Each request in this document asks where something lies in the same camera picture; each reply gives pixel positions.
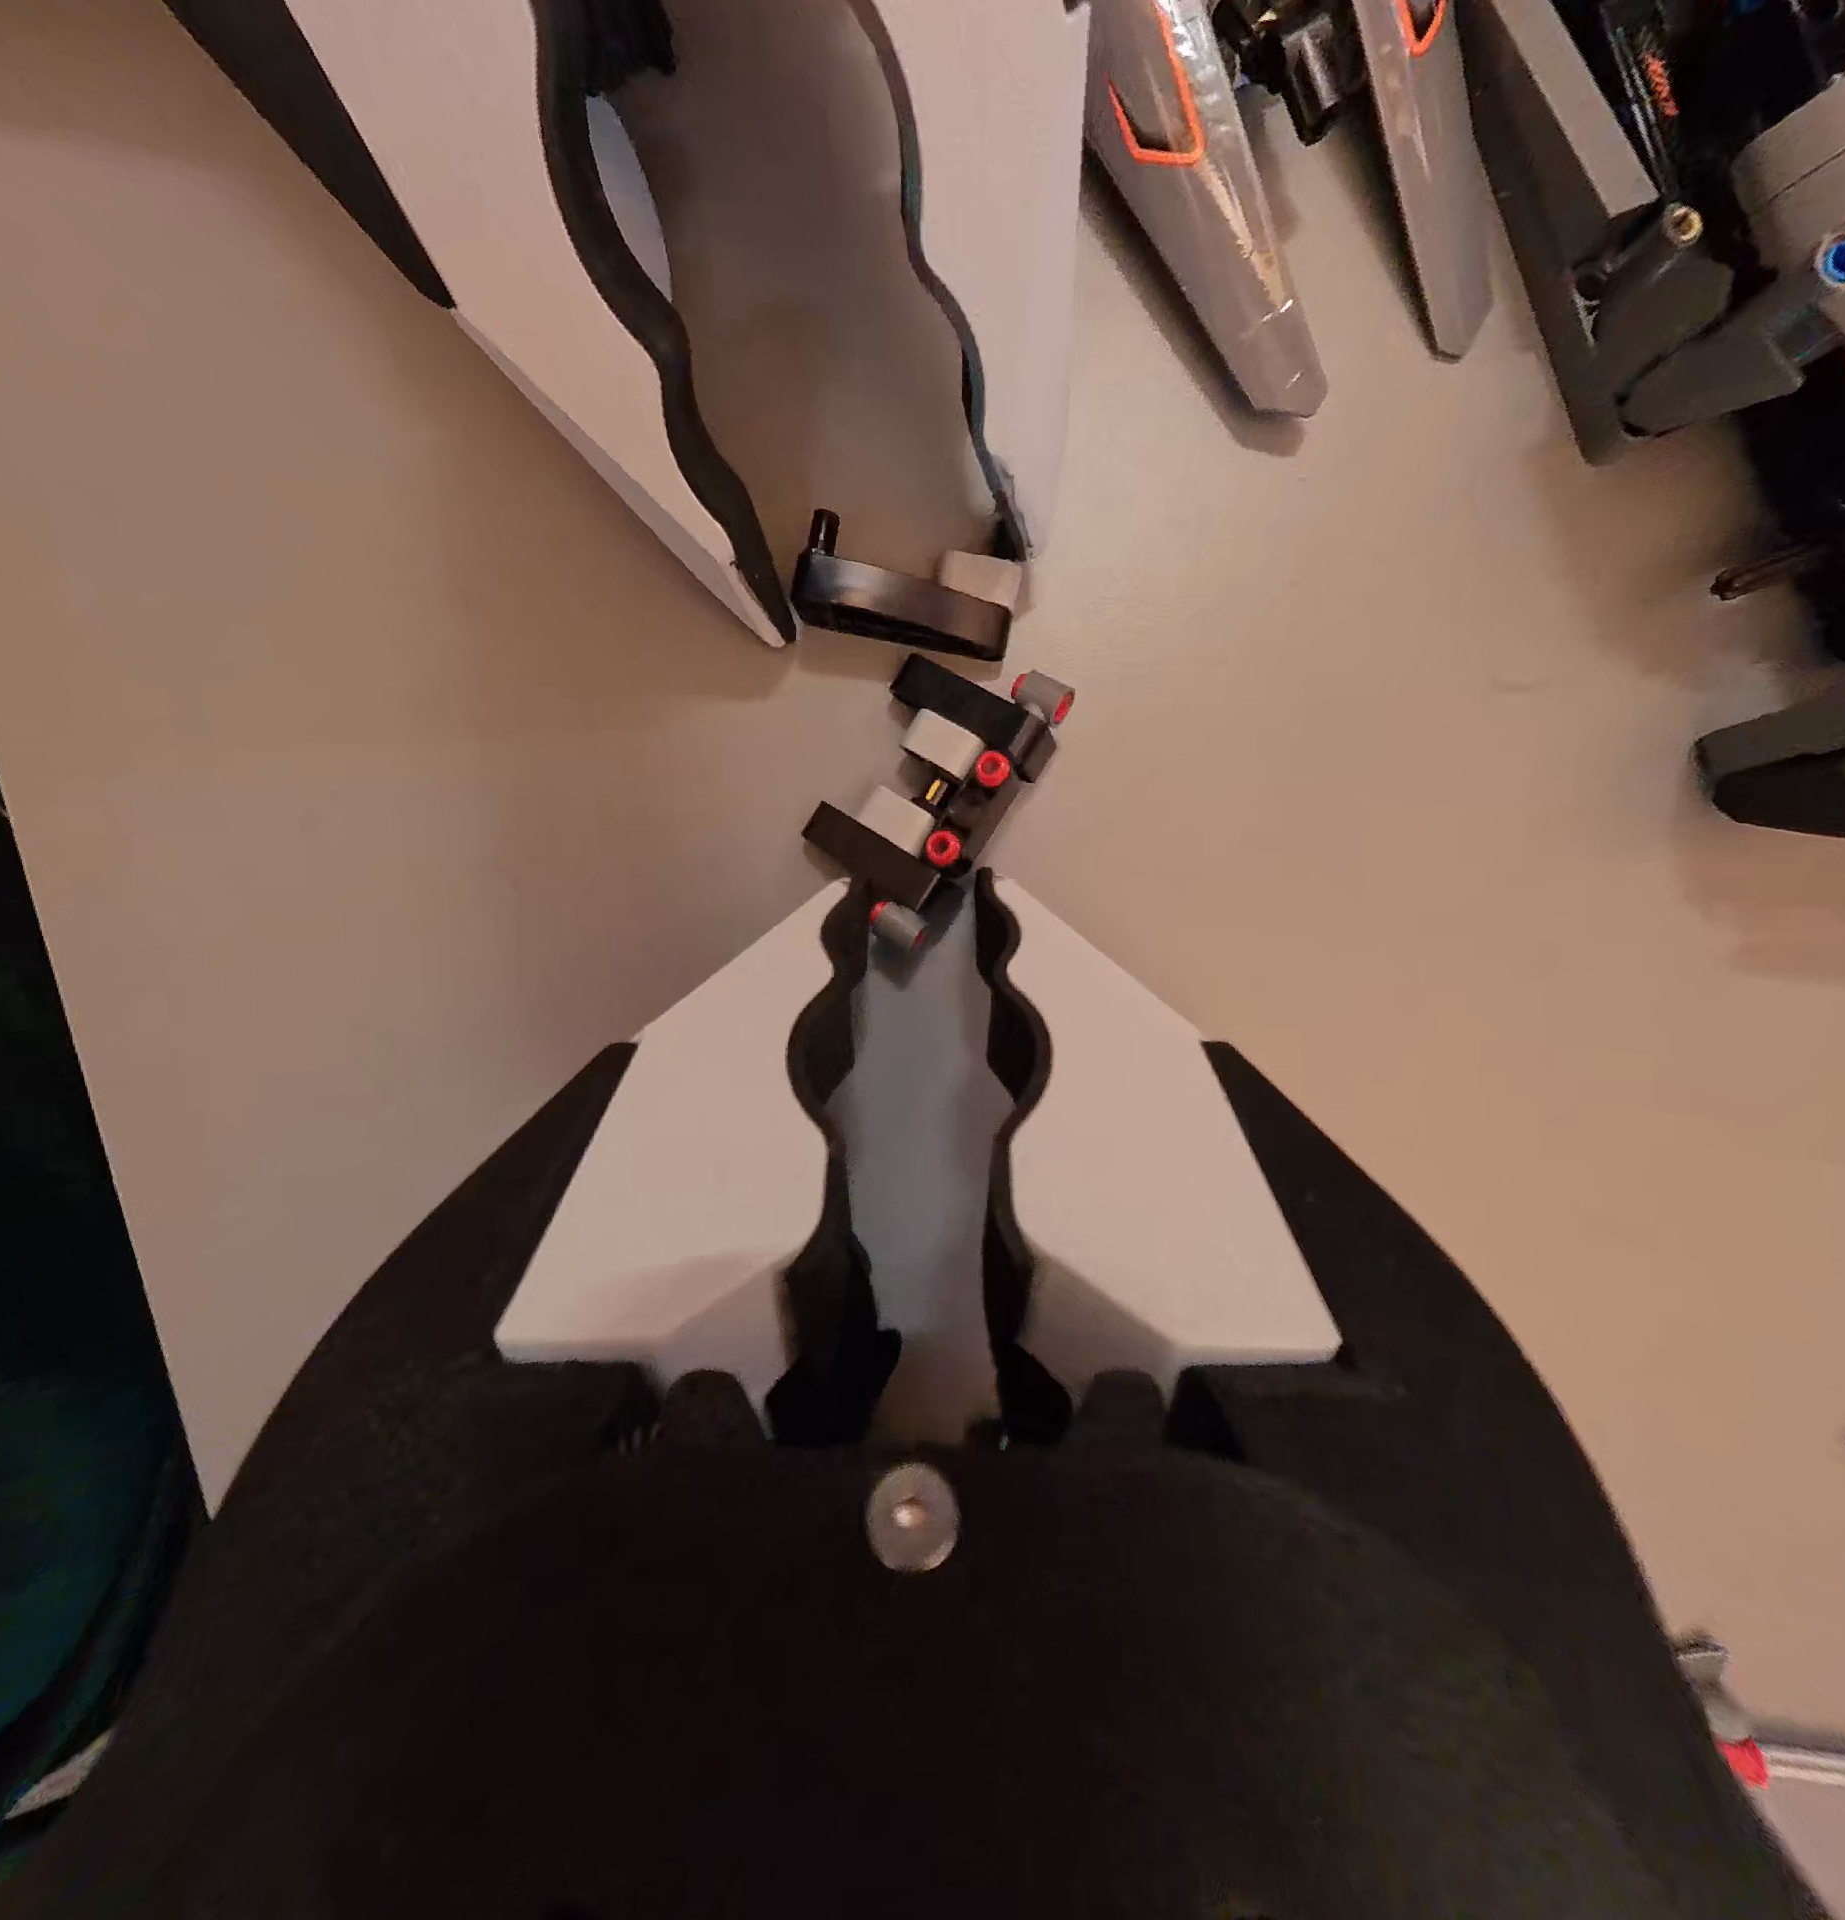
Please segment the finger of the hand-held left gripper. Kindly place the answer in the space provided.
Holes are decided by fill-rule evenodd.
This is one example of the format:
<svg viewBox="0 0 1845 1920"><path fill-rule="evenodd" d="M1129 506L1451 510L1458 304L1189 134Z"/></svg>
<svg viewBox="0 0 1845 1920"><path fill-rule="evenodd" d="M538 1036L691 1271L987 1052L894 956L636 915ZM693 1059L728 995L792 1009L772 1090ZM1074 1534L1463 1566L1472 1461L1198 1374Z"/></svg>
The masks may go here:
<svg viewBox="0 0 1845 1920"><path fill-rule="evenodd" d="M763 646L797 619L608 199L582 4L290 4L458 325Z"/></svg>
<svg viewBox="0 0 1845 1920"><path fill-rule="evenodd" d="M1069 411L1090 4L855 2L896 126L909 270L956 346L1011 557L1052 539Z"/></svg>

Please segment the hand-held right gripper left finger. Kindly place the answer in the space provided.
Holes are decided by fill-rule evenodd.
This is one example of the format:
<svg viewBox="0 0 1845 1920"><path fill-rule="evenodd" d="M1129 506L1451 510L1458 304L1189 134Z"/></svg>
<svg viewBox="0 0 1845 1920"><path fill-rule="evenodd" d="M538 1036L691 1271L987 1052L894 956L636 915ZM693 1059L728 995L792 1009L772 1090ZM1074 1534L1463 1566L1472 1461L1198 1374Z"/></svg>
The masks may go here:
<svg viewBox="0 0 1845 1920"><path fill-rule="evenodd" d="M734 1378L781 1444L853 1444L901 1352L835 1096L869 899L834 882L648 1023L497 1325L509 1363Z"/></svg>

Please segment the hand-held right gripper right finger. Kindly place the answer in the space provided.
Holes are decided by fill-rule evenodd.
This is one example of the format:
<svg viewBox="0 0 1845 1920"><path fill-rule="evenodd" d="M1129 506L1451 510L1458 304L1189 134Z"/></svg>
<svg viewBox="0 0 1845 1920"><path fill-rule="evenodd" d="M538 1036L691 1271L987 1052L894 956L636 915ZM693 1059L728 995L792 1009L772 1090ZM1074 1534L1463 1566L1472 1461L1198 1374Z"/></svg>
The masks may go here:
<svg viewBox="0 0 1845 1920"><path fill-rule="evenodd" d="M1017 882L972 880L989 1150L982 1316L1011 1444L1102 1374L1319 1369L1341 1330L1198 1028Z"/></svg>

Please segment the black lego assembly red pins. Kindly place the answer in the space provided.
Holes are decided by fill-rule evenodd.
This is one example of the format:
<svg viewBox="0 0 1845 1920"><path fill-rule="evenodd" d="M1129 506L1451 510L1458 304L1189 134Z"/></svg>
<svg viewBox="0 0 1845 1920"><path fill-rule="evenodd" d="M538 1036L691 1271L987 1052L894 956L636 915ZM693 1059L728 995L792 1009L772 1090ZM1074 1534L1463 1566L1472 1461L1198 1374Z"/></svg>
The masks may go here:
<svg viewBox="0 0 1845 1920"><path fill-rule="evenodd" d="M1053 761L1076 691L1032 669L997 692L911 652L889 699L908 718L906 782L855 806L819 802L801 836L866 891L872 941L909 956L945 923L1011 802Z"/></svg>

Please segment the black lever lego assembly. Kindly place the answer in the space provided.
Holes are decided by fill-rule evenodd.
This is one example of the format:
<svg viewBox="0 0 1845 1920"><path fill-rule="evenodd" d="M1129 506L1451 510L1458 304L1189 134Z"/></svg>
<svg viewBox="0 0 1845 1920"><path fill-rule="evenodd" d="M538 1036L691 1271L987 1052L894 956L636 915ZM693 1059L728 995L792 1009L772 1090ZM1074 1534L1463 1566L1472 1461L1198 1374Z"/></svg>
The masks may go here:
<svg viewBox="0 0 1845 1920"><path fill-rule="evenodd" d="M791 606L806 627L1002 660L1025 586L1026 565L970 551L943 554L935 577L843 557L837 514L816 507L792 568Z"/></svg>

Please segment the plastic-wrapped pointed lego panel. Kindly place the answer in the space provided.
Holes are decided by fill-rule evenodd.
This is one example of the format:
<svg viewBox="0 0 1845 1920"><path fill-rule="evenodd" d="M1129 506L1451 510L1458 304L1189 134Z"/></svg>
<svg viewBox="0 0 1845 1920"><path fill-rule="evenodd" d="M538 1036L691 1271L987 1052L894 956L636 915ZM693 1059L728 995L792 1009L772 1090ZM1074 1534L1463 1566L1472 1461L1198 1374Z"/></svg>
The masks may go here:
<svg viewBox="0 0 1845 1920"><path fill-rule="evenodd" d="M1083 138L1245 402L1314 415L1326 376L1206 4L1090 4Z"/></svg>

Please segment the large lego car model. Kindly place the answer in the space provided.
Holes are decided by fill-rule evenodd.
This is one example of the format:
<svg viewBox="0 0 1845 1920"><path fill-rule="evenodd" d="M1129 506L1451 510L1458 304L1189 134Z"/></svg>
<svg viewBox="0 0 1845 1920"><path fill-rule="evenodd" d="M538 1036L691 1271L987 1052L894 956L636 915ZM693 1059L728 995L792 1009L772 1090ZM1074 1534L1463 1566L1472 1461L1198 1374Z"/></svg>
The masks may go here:
<svg viewBox="0 0 1845 1920"><path fill-rule="evenodd" d="M1472 4L1472 124L1578 446L1730 423L1839 673L1705 733L1708 802L1845 840L1845 2Z"/></svg>

